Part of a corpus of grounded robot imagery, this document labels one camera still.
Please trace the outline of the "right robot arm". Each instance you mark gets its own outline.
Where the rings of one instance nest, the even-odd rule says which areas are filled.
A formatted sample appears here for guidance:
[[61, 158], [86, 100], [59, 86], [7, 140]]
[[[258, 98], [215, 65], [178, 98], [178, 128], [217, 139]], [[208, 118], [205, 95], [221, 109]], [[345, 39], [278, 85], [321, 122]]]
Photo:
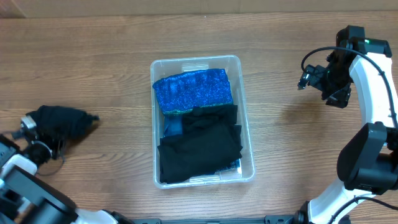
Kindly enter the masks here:
[[298, 89], [312, 86], [326, 105], [345, 108], [354, 85], [362, 127], [338, 156], [337, 178], [295, 215], [267, 216], [266, 223], [350, 223], [350, 211], [363, 201], [397, 210], [376, 198], [397, 190], [397, 92], [389, 43], [347, 26], [329, 50], [326, 67], [301, 64]]

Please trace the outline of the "blue jeans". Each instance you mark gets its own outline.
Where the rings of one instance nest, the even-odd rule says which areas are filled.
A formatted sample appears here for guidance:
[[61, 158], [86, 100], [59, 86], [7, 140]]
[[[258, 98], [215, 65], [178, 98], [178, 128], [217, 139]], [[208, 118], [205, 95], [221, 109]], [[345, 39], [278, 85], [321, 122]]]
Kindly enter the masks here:
[[[183, 134], [182, 115], [166, 116], [164, 118], [164, 137]], [[241, 160], [237, 159], [230, 165], [218, 169], [217, 172], [227, 170], [238, 170], [241, 172]]]

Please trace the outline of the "small black cloth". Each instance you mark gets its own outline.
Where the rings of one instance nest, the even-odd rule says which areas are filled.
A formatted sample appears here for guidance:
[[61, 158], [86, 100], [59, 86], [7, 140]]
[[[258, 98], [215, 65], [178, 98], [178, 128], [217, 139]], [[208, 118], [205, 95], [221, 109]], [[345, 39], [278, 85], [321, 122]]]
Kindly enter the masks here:
[[42, 105], [26, 116], [35, 122], [35, 132], [44, 139], [53, 141], [81, 140], [95, 129], [100, 121], [98, 115], [64, 106]]

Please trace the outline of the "sparkly blue cloth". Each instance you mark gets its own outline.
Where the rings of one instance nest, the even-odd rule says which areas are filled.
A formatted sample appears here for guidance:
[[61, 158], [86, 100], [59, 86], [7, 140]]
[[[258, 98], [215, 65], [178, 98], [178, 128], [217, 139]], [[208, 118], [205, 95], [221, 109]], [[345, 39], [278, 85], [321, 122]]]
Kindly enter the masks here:
[[152, 87], [164, 115], [233, 103], [228, 76], [220, 68], [171, 75], [157, 80]]

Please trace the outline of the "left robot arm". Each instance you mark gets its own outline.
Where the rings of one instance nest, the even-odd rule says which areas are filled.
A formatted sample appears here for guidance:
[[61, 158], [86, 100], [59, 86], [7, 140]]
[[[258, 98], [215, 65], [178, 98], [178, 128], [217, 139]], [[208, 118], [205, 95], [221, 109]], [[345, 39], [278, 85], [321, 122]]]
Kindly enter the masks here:
[[28, 146], [20, 150], [1, 135], [1, 223], [13, 223], [22, 213], [22, 223], [131, 223], [117, 212], [79, 209], [66, 195], [36, 177], [38, 168], [60, 150], [55, 141], [38, 132], [30, 117], [21, 118], [14, 139], [24, 138]]

